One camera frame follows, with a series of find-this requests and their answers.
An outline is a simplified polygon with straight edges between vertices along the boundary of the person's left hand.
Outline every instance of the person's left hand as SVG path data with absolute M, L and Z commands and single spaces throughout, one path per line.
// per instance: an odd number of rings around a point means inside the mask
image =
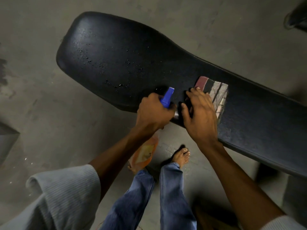
M 143 128 L 148 134 L 154 134 L 158 129 L 163 129 L 174 117 L 177 109 L 175 104 L 170 109 L 164 108 L 159 98 L 161 96 L 158 94 L 151 93 L 142 99 L 138 107 L 136 127 Z

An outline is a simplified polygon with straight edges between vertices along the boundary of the concrete floor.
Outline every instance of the concrete floor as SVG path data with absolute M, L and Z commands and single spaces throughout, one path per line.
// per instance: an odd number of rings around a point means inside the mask
M 288 94 L 307 83 L 307 34 L 283 28 L 284 16 L 300 0 L 0 0 L 0 122 L 21 133 L 0 169 L 0 224 L 35 198 L 25 188 L 35 173 L 82 165 L 134 125 L 122 112 L 65 75 L 55 56 L 75 17 L 99 11 L 159 30 L 185 50 L 213 64 Z M 153 163 L 180 144 L 191 151 L 184 170 L 185 195 L 231 209 L 206 158 L 185 129 L 169 124 Z M 258 163 L 229 153 L 254 178 Z M 287 176 L 270 196 L 281 205 Z M 128 188 L 124 168 L 99 206 L 92 229 Z M 140 226 L 159 229 L 159 186 Z

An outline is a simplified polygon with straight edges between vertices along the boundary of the hand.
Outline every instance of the hand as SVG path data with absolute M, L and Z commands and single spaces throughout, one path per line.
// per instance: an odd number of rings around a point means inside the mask
M 176 105 L 173 104 L 170 109 L 164 108 L 160 103 L 160 97 L 156 93 L 151 93 L 142 99 L 138 107 L 136 127 L 144 129 L 148 134 L 163 129 L 175 115 Z
M 211 146 L 217 143 L 217 119 L 215 109 L 208 93 L 201 91 L 199 87 L 186 92 L 193 106 L 193 118 L 189 115 L 186 104 L 182 103 L 183 123 L 191 138 L 198 147 Z

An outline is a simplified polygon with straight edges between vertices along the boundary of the person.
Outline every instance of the person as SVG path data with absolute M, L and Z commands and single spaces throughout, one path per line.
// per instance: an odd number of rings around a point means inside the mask
M 285 213 L 250 179 L 227 154 L 217 138 L 217 120 L 209 94 L 199 88 L 186 92 L 193 117 L 182 104 L 184 125 L 200 151 L 209 160 L 232 208 L 245 230 L 305 229 Z M 33 175 L 27 186 L 41 195 L 3 229 L 90 229 L 99 202 L 132 154 L 174 116 L 176 106 L 166 109 L 155 93 L 142 99 L 135 127 L 114 146 L 88 165 Z M 189 161 L 187 148 L 163 166 L 161 182 L 161 229 L 194 230 L 195 217 L 183 192 L 183 173 Z M 102 230 L 136 229 L 154 186 L 146 170 L 135 171 L 129 190 L 113 205 Z

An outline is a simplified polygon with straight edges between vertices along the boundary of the jeans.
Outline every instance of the jeans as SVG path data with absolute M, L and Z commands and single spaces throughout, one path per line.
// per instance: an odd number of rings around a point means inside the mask
M 183 195 L 183 173 L 176 162 L 160 173 L 161 230 L 196 230 L 196 219 Z M 154 186 L 153 177 L 140 170 L 129 190 L 111 208 L 100 230 L 135 230 Z

